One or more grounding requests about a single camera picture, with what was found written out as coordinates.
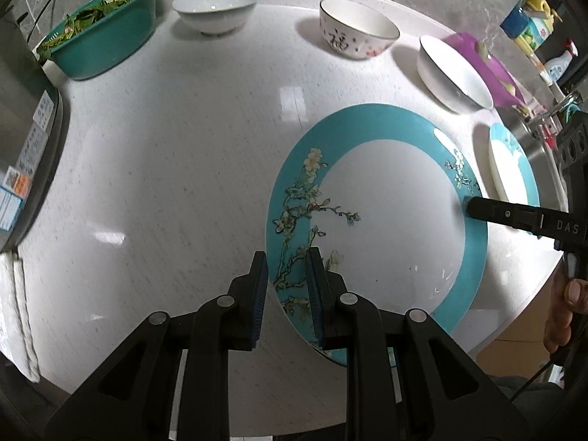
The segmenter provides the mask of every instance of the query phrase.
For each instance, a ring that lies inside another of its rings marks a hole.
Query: appliance
[[[63,101],[0,0],[0,253],[21,241],[57,164]]]

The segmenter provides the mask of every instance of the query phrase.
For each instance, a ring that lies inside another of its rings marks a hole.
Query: bowl with chinese character
[[[384,53],[401,36],[379,11],[349,0],[321,0],[320,32],[334,51],[355,60]]]

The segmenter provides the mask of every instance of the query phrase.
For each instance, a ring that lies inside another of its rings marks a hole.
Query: plate
[[[492,179],[501,200],[539,207],[537,183],[523,148],[501,123],[490,128]]]
[[[487,224],[463,209],[472,196],[463,154],[418,114],[360,104],[317,123],[283,163],[266,224],[270,279],[292,324],[317,347],[303,263],[316,245],[350,291],[392,312],[425,309],[451,332],[486,264]],[[346,362],[345,350],[325,355]]]

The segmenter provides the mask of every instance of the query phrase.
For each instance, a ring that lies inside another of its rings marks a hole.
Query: human hand
[[[588,313],[588,283],[568,280],[563,264],[560,264],[553,274],[551,306],[543,337],[549,353],[555,353],[560,346],[569,343],[574,313]]]

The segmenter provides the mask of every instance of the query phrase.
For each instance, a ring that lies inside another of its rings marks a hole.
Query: bottle
[[[576,48],[574,42],[569,38],[566,41],[566,50],[563,52],[561,56],[557,58],[553,58],[545,63],[545,69],[548,71],[549,76],[552,77],[554,81],[558,81],[562,76],[563,73],[566,72],[568,66],[570,66],[571,60],[574,56],[578,56],[578,49]]]
[[[527,56],[532,55],[553,33],[555,20],[562,21],[546,0],[520,0],[501,28]]]

